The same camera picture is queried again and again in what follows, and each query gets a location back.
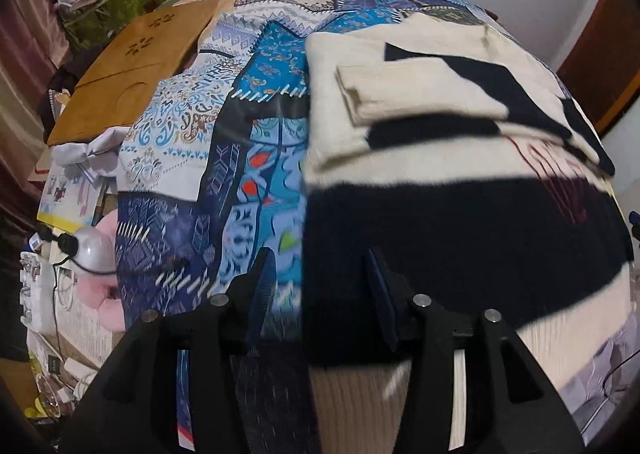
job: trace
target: wooden board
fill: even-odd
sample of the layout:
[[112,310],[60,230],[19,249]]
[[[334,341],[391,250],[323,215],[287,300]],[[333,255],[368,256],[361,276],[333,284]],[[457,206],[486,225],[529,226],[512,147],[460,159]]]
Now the wooden board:
[[640,70],[640,10],[633,0],[599,0],[558,70],[598,132],[634,99]]
[[82,76],[47,143],[90,141],[108,127],[132,125],[158,82],[180,71],[217,5],[190,2],[131,21]]

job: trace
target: paper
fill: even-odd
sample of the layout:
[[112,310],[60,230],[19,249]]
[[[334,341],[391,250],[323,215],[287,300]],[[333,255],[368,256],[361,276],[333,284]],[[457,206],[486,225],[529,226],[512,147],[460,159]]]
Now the paper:
[[80,353],[97,367],[101,367],[113,351],[113,333],[103,328],[98,312],[88,308],[74,297],[76,285],[70,269],[58,268],[56,317],[58,331]]
[[92,185],[76,166],[63,168],[51,163],[38,220],[65,232],[91,225],[102,187],[101,179]]

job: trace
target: paisley pattern fabric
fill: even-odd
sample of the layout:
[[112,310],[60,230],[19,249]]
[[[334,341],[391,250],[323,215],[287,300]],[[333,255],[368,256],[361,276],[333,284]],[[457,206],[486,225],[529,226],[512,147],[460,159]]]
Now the paisley pattern fabric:
[[[236,0],[191,68],[159,83],[120,151],[116,268],[127,325],[148,308],[198,307],[267,246],[277,285],[259,332],[300,338],[301,162],[313,94],[305,37],[398,23],[416,11],[492,23],[463,0]],[[178,366],[178,428],[189,445],[186,354]],[[268,452],[271,423],[258,420],[264,430],[249,435],[254,454]]]
[[194,200],[209,160],[214,123],[247,61],[226,59],[160,81],[120,149],[120,188]]

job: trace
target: black stripe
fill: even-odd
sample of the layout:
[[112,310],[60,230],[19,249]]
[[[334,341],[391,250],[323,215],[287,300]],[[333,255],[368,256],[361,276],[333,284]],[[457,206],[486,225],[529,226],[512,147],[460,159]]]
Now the black stripe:
[[462,313],[493,307],[516,329],[633,259],[615,202],[581,179],[340,185],[310,194],[302,243],[303,342],[321,364],[389,360],[363,276],[370,246],[415,291]]
[[613,165],[611,158],[604,151],[596,135],[593,134],[593,131],[587,125],[587,122],[584,121],[584,118],[578,112],[573,99],[563,98],[561,99],[561,101],[562,108],[564,109],[564,117],[569,123],[569,126],[575,132],[580,134],[581,137],[583,137],[587,141],[587,144],[589,144],[591,148],[598,154],[598,158],[600,159],[600,163],[598,164],[598,166],[604,172],[606,172],[610,176],[613,176],[616,173],[616,168]]
[[408,58],[442,59],[463,79],[478,85],[488,96],[507,106],[507,122],[534,127],[555,134],[563,140],[571,138],[571,131],[540,110],[505,66],[455,55],[416,53],[386,44],[385,61]]
[[417,144],[460,136],[497,136],[498,126],[488,118],[470,118],[449,113],[395,118],[372,124],[367,143],[372,149]]

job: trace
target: black cable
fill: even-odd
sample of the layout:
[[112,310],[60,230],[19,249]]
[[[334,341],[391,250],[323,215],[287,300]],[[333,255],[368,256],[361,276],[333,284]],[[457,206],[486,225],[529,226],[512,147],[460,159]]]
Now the black cable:
[[619,368],[621,368],[622,366],[624,366],[629,360],[631,360],[633,357],[635,357],[638,353],[640,353],[640,349],[638,349],[638,351],[636,351],[635,353],[629,355],[627,358],[625,358],[624,360],[622,360],[622,362],[620,362],[618,365],[616,365],[614,368],[612,368],[609,373],[607,373],[607,376],[604,377],[604,380],[602,381],[602,390],[604,392],[604,397],[608,398],[609,395],[607,394],[607,389],[605,387],[605,384],[607,383],[607,380],[609,379],[609,377],[615,373]]
[[60,331],[58,330],[58,318],[56,317],[56,291],[58,290],[58,272],[56,271],[56,267],[61,266],[62,264],[65,264],[68,259],[69,257],[67,256],[63,260],[60,260],[59,262],[54,262],[52,264],[53,279],[54,279],[53,292],[51,293],[51,299],[53,304],[53,323],[56,326],[56,339],[58,340],[58,352],[60,353],[60,357],[62,358],[63,362],[65,359],[63,358],[63,354],[62,354],[62,345],[60,344]]
[[112,272],[96,272],[95,270],[91,270],[90,268],[87,268],[87,267],[83,266],[82,264],[79,264],[73,257],[67,257],[67,259],[70,260],[78,268],[81,268],[82,270],[87,272],[88,274],[92,274],[92,275],[115,275],[117,273],[115,270],[113,270]]

